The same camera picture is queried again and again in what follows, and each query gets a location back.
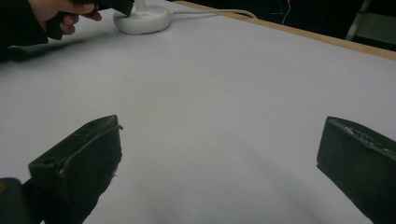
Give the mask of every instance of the hand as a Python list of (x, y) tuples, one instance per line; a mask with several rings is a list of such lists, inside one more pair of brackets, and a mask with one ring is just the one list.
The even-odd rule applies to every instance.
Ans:
[(75, 5), (70, 0), (28, 0), (29, 4), (37, 18), (38, 23), (44, 31), (47, 31), (47, 21), (52, 19), (58, 12), (66, 12), (60, 27), (65, 35), (72, 35), (76, 28), (74, 24), (78, 22), (78, 15), (90, 14), (94, 21), (102, 19), (99, 12), (95, 11), (97, 7), (95, 4)]

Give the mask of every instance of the black sleeve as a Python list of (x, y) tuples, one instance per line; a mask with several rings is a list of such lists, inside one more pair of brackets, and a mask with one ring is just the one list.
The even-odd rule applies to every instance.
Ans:
[(0, 49), (48, 43), (27, 0), (0, 0)]

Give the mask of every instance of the cable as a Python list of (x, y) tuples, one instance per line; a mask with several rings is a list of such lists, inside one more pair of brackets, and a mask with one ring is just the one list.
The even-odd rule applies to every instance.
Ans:
[(288, 10), (288, 12), (285, 14), (285, 17), (283, 18), (282, 25), (285, 24), (286, 17), (288, 16), (289, 12), (291, 11), (290, 0), (288, 0), (288, 5), (289, 5), (289, 10)]
[(233, 12), (239, 14), (245, 14), (253, 19), (257, 19), (257, 17), (248, 11), (239, 10), (239, 9), (214, 9), (214, 10), (203, 10), (203, 11), (174, 11), (172, 14), (206, 14), (206, 13), (219, 13), (219, 12)]

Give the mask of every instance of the white table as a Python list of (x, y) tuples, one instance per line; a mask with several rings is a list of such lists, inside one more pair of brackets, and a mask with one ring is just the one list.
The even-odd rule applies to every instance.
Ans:
[(396, 139), (396, 61), (221, 16), (123, 35), (113, 12), (0, 63), (0, 176), (116, 114), (122, 162), (87, 224), (371, 223), (316, 156), (327, 116)]

